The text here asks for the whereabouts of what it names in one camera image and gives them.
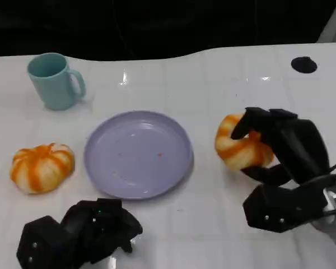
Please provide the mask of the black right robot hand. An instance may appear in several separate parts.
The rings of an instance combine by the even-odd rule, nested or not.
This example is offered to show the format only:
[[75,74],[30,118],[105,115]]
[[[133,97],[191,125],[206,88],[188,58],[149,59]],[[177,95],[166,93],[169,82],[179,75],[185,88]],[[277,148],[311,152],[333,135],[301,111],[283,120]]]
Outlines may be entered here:
[[250,178],[280,186],[290,180],[304,184],[330,173],[325,143],[311,120],[300,119],[284,109],[247,107],[231,138],[241,139],[251,131],[261,134],[260,141],[272,149],[279,164],[270,168],[253,165],[243,169]]

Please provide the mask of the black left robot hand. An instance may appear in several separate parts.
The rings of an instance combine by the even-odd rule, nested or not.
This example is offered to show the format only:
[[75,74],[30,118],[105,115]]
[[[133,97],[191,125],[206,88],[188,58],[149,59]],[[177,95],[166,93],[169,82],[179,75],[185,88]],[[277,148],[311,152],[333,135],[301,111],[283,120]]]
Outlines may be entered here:
[[69,208],[60,224],[73,237],[72,268],[98,263],[118,248],[132,253],[131,240],[143,233],[142,225],[119,199],[81,200]]

